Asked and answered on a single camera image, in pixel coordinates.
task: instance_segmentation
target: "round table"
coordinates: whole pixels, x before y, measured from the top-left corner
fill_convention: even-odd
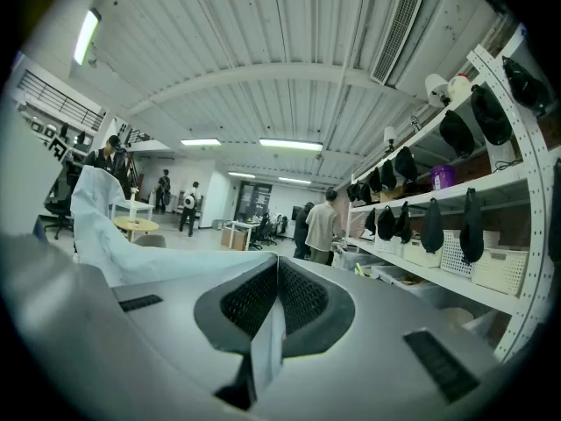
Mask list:
[[[160,225],[145,218],[137,218],[134,221],[129,221],[128,217],[115,217],[113,223],[117,228],[125,229],[127,231],[126,238],[131,241],[132,232],[151,232],[158,231]]]

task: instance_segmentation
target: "purple container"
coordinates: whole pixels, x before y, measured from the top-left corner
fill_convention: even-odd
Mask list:
[[[456,170],[449,165],[437,165],[430,170],[430,180],[433,190],[452,187],[456,183]]]

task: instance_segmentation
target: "railing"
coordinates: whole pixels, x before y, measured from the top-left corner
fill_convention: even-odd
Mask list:
[[[97,131],[99,125],[102,123],[102,116],[95,114],[69,96],[59,92],[29,70],[25,71],[24,77],[19,82],[18,87],[27,92],[30,96],[34,96],[40,100],[40,102],[72,118],[76,122],[86,125],[94,131]]]
[[[152,140],[152,138],[148,134],[144,134],[140,130],[133,130],[129,133],[124,143],[135,144],[137,142],[145,142],[147,140]]]

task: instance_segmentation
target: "shelving unit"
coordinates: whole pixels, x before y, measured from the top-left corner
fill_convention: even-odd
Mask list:
[[[408,201],[410,208],[414,206],[411,208],[411,216],[415,217],[424,213],[423,208],[428,206],[430,199],[433,197],[441,206],[443,215],[463,213],[465,192],[468,188],[477,190],[483,211],[527,204],[531,216],[529,258],[522,289],[518,296],[510,296],[481,287],[472,283],[467,277],[454,275],[441,268],[421,267],[394,254],[376,253],[381,259],[427,281],[434,282],[459,295],[509,314],[511,318],[507,330],[495,349],[495,356],[501,361],[508,360],[524,347],[537,325],[543,322],[550,307],[548,298],[553,276],[553,264],[547,255],[547,231],[549,230],[551,214],[552,166],[561,154],[561,147],[552,151],[547,150],[536,116],[531,111],[521,107],[513,99],[502,68],[502,57],[513,57],[533,76],[543,79],[543,74],[536,64],[526,62],[532,60],[522,30],[520,26],[496,58],[493,58],[482,46],[477,46],[467,58],[479,72],[472,84],[479,84],[490,89],[505,111],[513,128],[523,162],[447,189],[386,203],[355,208],[350,206],[347,218],[347,232],[350,232],[353,215],[357,218],[372,209],[381,212],[386,206],[389,206],[393,211],[398,211],[405,201]],[[388,157],[380,160],[362,175],[358,177],[352,175],[351,182],[364,181],[374,168],[381,167],[384,161],[394,160],[404,146],[411,149],[415,164],[421,175],[426,175],[430,168],[436,165],[444,163],[455,165],[459,163],[459,160],[455,159],[453,150],[445,144],[437,129],[448,110],[457,112],[472,131],[476,142],[473,155],[485,151],[486,141],[474,120],[469,103],[470,95],[466,92],[463,97],[451,102],[421,131],[396,148]],[[358,246],[360,249],[374,254],[374,243],[372,241],[354,238],[347,238],[346,241],[348,244]]]

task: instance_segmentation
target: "doorway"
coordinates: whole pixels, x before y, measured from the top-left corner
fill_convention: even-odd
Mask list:
[[[253,216],[263,217],[269,210],[272,184],[242,181],[236,204],[237,221],[246,221]]]

